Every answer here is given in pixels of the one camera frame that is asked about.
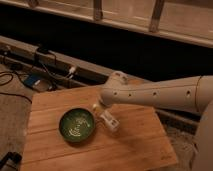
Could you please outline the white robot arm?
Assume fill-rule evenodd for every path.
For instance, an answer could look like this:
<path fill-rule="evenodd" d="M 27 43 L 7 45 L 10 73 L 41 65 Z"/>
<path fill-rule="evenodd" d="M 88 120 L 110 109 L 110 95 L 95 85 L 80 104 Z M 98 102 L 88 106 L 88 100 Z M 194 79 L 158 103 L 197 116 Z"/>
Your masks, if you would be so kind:
<path fill-rule="evenodd" d="M 135 104 L 199 114 L 191 171 L 213 171 L 213 75 L 129 84 L 125 73 L 115 71 L 101 88 L 100 103 L 105 108 Z"/>

